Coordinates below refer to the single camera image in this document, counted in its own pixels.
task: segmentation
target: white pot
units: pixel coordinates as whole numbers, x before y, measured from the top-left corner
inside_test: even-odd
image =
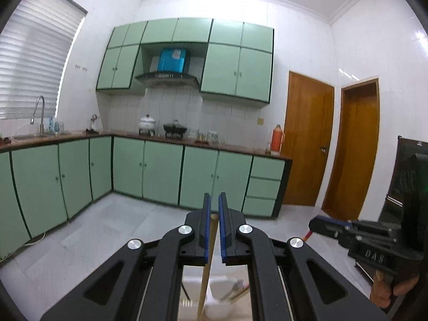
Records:
[[[146,117],[141,117],[140,122],[138,123],[138,129],[140,133],[150,133],[155,132],[155,120],[147,115]]]

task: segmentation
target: thermos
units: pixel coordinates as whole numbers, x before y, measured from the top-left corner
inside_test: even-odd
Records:
[[[275,127],[272,133],[272,142],[270,143],[270,150],[272,152],[280,152],[282,142],[282,129],[279,124]]]

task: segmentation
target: countertop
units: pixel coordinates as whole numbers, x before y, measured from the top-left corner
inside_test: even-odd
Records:
[[[259,148],[235,146],[231,144],[208,145],[204,143],[198,143],[198,142],[195,142],[194,140],[189,140],[189,139],[174,140],[174,139],[168,139],[166,137],[140,136],[136,133],[129,133],[125,131],[116,131],[116,130],[101,130],[99,134],[86,134],[86,131],[71,131],[64,135],[34,136],[34,138],[20,140],[20,141],[15,140],[13,137],[11,137],[10,138],[11,142],[9,144],[0,144],[0,153],[22,149],[22,148],[28,148],[28,147],[45,146],[48,144],[56,144],[61,142],[87,139],[90,137],[97,137],[97,136],[117,136],[117,137],[125,137],[130,139],[180,144],[182,146],[193,146],[193,147],[201,147],[201,148],[207,148],[207,149],[217,150],[217,151],[251,154],[254,156],[263,156],[267,158],[281,159],[284,161],[290,159],[289,157],[286,157],[286,156],[275,156],[272,154],[267,155],[265,154],[265,150],[259,149]]]

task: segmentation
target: cabinet door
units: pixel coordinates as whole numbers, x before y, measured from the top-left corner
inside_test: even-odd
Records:
[[[225,192],[229,209],[241,211],[250,174],[251,158],[252,156],[245,154],[220,152],[214,181],[212,210],[218,210],[218,196]]]
[[[30,237],[16,201],[8,152],[0,154],[0,170],[0,259],[4,259]]]
[[[59,170],[68,218],[92,201],[89,180],[89,140],[59,144]]]
[[[146,141],[144,148],[143,197],[178,204],[183,146]]]
[[[242,46],[272,53],[273,29],[262,25],[244,23]]]
[[[110,42],[107,48],[120,47],[125,40],[126,32],[128,31],[129,24],[120,25],[114,28],[113,33],[110,37]]]
[[[211,195],[214,182],[217,151],[186,147],[181,176],[180,206],[201,209],[204,195]]]
[[[235,95],[239,47],[209,44],[201,91]]]
[[[13,151],[12,162],[18,198],[31,236],[65,222],[58,145]]]
[[[125,40],[123,41],[123,45],[130,46],[132,44],[140,44],[146,25],[147,22],[138,22],[130,24],[128,32],[126,33]]]
[[[113,83],[120,48],[107,49],[98,77],[97,89],[110,89]]]
[[[275,200],[246,197],[242,212],[246,215],[271,217]]]
[[[242,48],[236,96],[269,101],[272,54]]]
[[[141,43],[171,42],[176,23],[177,18],[149,20]]]
[[[240,46],[242,27],[242,22],[214,19],[210,42]]]
[[[112,88],[129,88],[140,45],[122,47],[114,73]]]
[[[173,42],[208,42],[212,19],[179,18]]]
[[[144,141],[115,137],[113,143],[114,190],[142,196]]]
[[[94,200],[111,191],[111,136],[89,140],[91,188]]]

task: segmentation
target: window blind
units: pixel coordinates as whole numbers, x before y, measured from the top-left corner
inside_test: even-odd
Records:
[[[68,0],[20,2],[0,34],[0,119],[31,118],[40,95],[45,116],[55,115],[64,65],[85,15]]]

